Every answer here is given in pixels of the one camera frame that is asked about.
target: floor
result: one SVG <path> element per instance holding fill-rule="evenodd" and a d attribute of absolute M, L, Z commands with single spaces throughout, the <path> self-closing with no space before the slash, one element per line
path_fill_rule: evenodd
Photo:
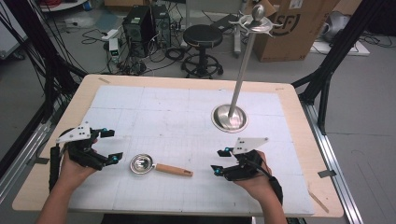
<path fill-rule="evenodd" d="M 99 21 L 107 13 L 96 9 L 89 15 Z M 120 17 L 117 17 L 108 29 L 117 28 L 120 22 Z M 91 29 L 63 32 L 64 43 L 85 70 L 90 73 L 107 72 L 103 43 L 81 44 L 82 34 Z M 386 37 L 379 38 L 383 41 L 381 43 L 388 41 Z M 396 111 L 396 48 L 362 44 L 370 51 L 370 56 L 346 56 L 332 78 L 326 130 L 363 222 L 393 223 L 396 219 L 396 119 L 393 117 Z M 232 49 L 233 39 L 226 35 L 220 46 L 208 51 L 224 66 L 224 74 L 214 75 L 214 79 L 236 80 L 242 57 L 235 58 Z M 260 63 L 252 54 L 246 81 L 291 83 L 314 72 L 324 58 L 325 55 L 309 53 L 304 61 Z M 145 60 L 147 68 L 152 70 L 171 62 L 168 59 L 160 63 Z M 184 77 L 185 73 L 180 70 L 180 63 L 174 63 L 143 76 Z M 4 157 L 43 101 L 43 91 L 29 60 L 0 62 L 0 158 Z M 5 223 L 32 223 L 37 216 L 37 213 L 17 212 L 11 207 L 30 168 L 25 165 L 12 190 L 0 204 L 0 217 Z M 70 213 L 68 223 L 100 223 L 101 219 L 102 214 Z M 347 223 L 345 217 L 308 217 L 306 221 Z"/>

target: human hand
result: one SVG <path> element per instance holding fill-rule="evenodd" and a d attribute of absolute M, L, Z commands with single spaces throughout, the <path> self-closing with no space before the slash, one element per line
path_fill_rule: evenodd
<path fill-rule="evenodd" d="M 257 151 L 262 157 L 263 163 L 262 168 L 272 174 L 271 168 L 267 166 L 265 154 L 261 151 Z M 271 184 L 268 180 L 268 176 L 263 174 L 257 174 L 255 177 L 247 180 L 238 180 L 234 183 L 242 188 L 244 188 L 252 198 L 260 201 L 266 198 L 268 194 L 274 194 Z"/>
<path fill-rule="evenodd" d="M 74 191 L 88 176 L 95 173 L 95 171 L 96 170 L 91 167 L 83 167 L 71 161 L 69 153 L 66 150 L 62 161 L 61 173 L 59 174 L 56 185 L 61 186 L 64 190 Z"/>

